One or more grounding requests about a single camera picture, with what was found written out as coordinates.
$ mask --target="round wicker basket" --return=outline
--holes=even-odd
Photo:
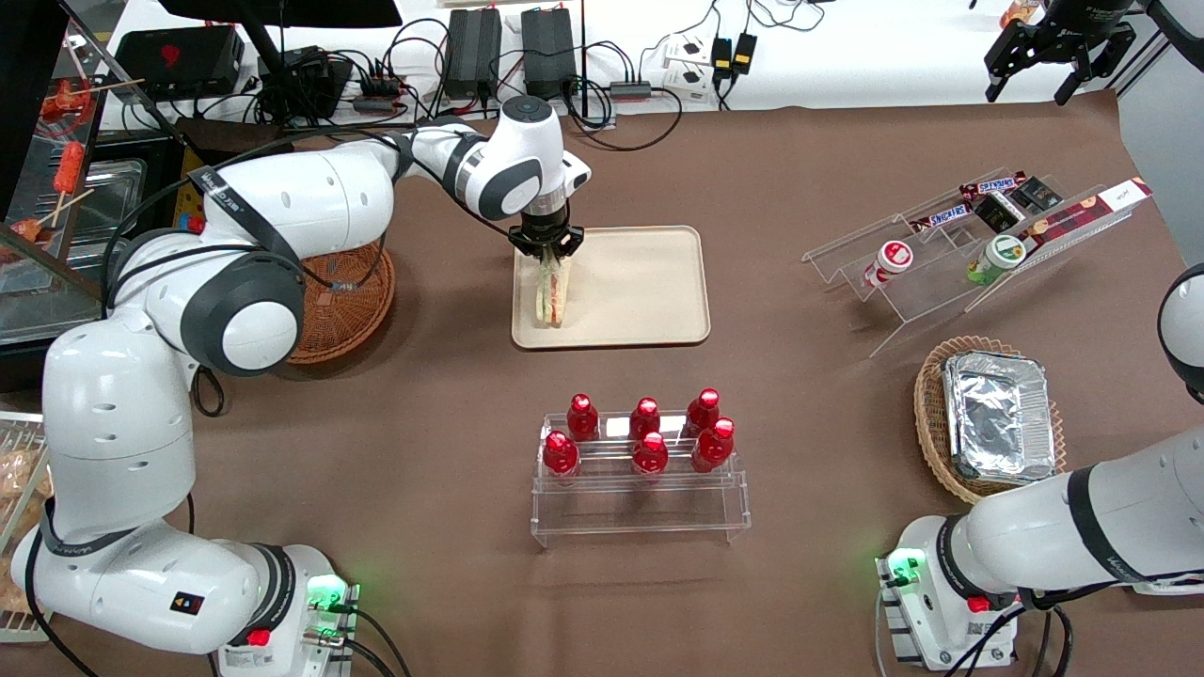
[[[1007,355],[1020,355],[1011,346],[982,336],[958,336],[937,346],[920,367],[915,379],[915,430],[920,437],[923,460],[933,475],[958,499],[974,505],[985,496],[1015,489],[1013,484],[967,479],[961,476],[949,454],[949,417],[945,407],[945,384],[942,365],[945,360],[969,351],[986,351]],[[1054,428],[1054,452],[1056,472],[1066,471],[1066,437],[1062,435],[1062,417],[1050,401],[1050,424]]]
[[[323,279],[356,281],[372,267],[377,246],[305,260]],[[301,342],[289,355],[291,365],[312,365],[346,355],[372,336],[393,305],[396,277],[388,253],[372,277],[354,292],[331,292],[309,277],[305,281],[305,325]]]

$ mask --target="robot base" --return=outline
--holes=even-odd
[[[877,560],[886,604],[897,604],[925,667],[940,672],[949,670],[1008,611],[970,612],[966,600],[945,579],[937,560],[937,534],[944,522],[942,517],[923,517],[913,522],[899,536],[898,547],[885,559]],[[910,583],[887,588],[886,583],[898,576],[909,578]],[[1015,637],[1016,620],[1013,619],[982,648],[978,666],[1010,665]],[[915,653],[902,654],[901,648],[907,643],[897,631],[893,631],[892,638],[896,640],[898,658],[914,660]],[[962,667],[969,667],[969,661]]]
[[[309,546],[285,546],[296,569],[296,591],[281,624],[266,646],[218,649],[222,677],[323,677],[331,655],[341,649],[302,641],[307,631],[340,630],[340,614],[311,608],[313,604],[350,601],[347,583],[335,575],[330,561]]]

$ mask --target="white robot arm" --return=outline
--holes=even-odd
[[[57,491],[13,558],[19,585],[148,647],[220,649],[225,676],[321,673],[321,631],[337,618],[314,607],[346,594],[321,553],[208,541],[163,517],[195,479],[188,389],[199,365],[253,376],[283,361],[300,337],[300,259],[380,237],[395,181],[414,175],[484,219],[521,212],[510,231],[520,249],[569,255],[582,242],[567,199],[589,167],[532,98],[507,101],[490,139],[448,120],[199,170],[203,231],[131,242],[112,266],[110,317],[51,347],[42,405]]]
[[[1175,281],[1158,313],[1175,373],[1204,404],[1204,265]],[[879,560],[929,670],[945,671],[1003,614],[1047,608],[1114,584],[1202,591],[1204,426],[1122,459],[987,496],[967,514],[923,517]],[[979,666],[1008,665],[1015,623]]]

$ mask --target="acrylic display rack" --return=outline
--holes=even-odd
[[[1014,171],[1001,167],[968,183],[980,183],[1014,175]],[[1043,176],[1040,181],[1058,195],[1068,195],[1067,190],[1054,177]],[[1096,195],[1104,188],[1104,186],[1096,186],[1063,200],[1055,207],[1029,217],[1004,232],[1019,235],[1034,222],[1064,208],[1067,205]],[[908,225],[909,222],[948,210],[957,205],[961,199],[957,189],[949,190],[907,212],[897,213],[813,249],[803,257],[804,263],[815,266],[824,282],[849,284],[862,302],[869,301],[875,295],[880,296],[893,311],[893,330],[874,348],[869,354],[870,358],[881,352],[904,329],[919,329],[917,324],[927,325],[927,323],[919,320],[932,317],[942,308],[964,302],[967,305],[961,312],[974,310],[1009,282],[1019,277],[1031,277],[1028,271],[1032,269],[1051,259],[1057,259],[1070,247],[1125,220],[1134,208],[1131,206],[1109,214],[1096,223],[1041,246],[1015,270],[999,276],[993,284],[982,287],[966,276],[966,269],[996,234],[978,216],[963,217],[921,232],[913,232],[911,226]],[[872,287],[864,281],[863,273],[878,255],[878,249],[887,240],[901,240],[910,246],[914,261],[905,272],[891,278],[886,284]]]
[[[543,419],[531,490],[531,535],[539,544],[547,548],[553,536],[653,531],[724,531],[732,541],[751,525],[739,451],[708,473],[695,472],[696,438],[681,437],[684,411],[661,412],[669,463],[655,478],[632,472],[628,414],[598,418],[598,440],[577,443],[580,475],[571,479],[553,477],[543,465],[543,440],[568,430],[565,414]]]

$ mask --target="white table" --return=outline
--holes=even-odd
[[[396,0],[406,22],[420,17],[437,17],[444,22],[449,10],[435,6],[433,0]],[[668,31],[684,29],[700,18],[709,0],[585,0],[586,37],[590,42],[612,40],[633,60],[639,52],[654,45]],[[779,20],[791,7],[779,0],[763,0]],[[801,34],[784,28],[766,29],[754,22],[749,29],[757,36],[752,70],[739,80],[728,96],[733,108],[767,110],[785,106],[810,108],[931,106],[984,104],[987,87],[982,58],[999,34],[998,19],[1010,0],[981,0],[974,11],[967,0],[836,0],[824,4],[824,22],[810,33]],[[556,4],[501,5],[503,16],[502,51],[521,47],[521,39],[508,24],[518,25],[517,14],[532,7],[550,8]],[[580,35],[579,2],[565,2],[573,17],[574,37]],[[734,39],[744,27],[743,0],[718,0],[722,13],[721,36]],[[799,7],[795,24],[814,23],[818,12],[810,6]],[[715,17],[700,31],[714,35]],[[134,30],[200,25],[201,22],[169,14],[154,0],[129,0],[120,22],[113,31],[111,45]],[[270,28],[275,37],[277,30]],[[389,46],[395,29],[305,29],[284,31],[288,48],[318,45],[326,49],[360,49],[377,57]],[[246,40],[246,33],[240,28]],[[407,29],[405,35],[420,35],[436,43],[443,39],[442,28],[423,23]],[[241,72],[242,82],[254,73],[256,52],[247,41]],[[519,54],[504,55],[500,72],[506,72]],[[644,78],[661,84],[665,71],[660,53],[644,60]],[[407,42],[394,51],[395,70],[405,73],[420,90],[430,92],[436,84],[433,49],[420,42]],[[1047,101],[1066,78],[1069,66],[1040,65],[1014,77],[1001,101]],[[606,49],[591,49],[589,77],[602,84],[622,80],[619,58]],[[521,86],[521,71],[512,78]],[[501,96],[517,95],[502,88]],[[202,110],[216,101],[202,99]],[[240,119],[249,98],[231,99],[208,112],[211,118]],[[191,113],[191,101],[176,105]],[[173,118],[167,104],[160,110]],[[675,110],[666,98],[639,104],[621,104],[621,113],[663,112]],[[686,110],[714,110],[714,105],[686,104]],[[349,104],[342,104],[335,122],[365,122]],[[130,126],[137,124],[126,117]],[[102,128],[122,126],[120,104],[110,98]]]

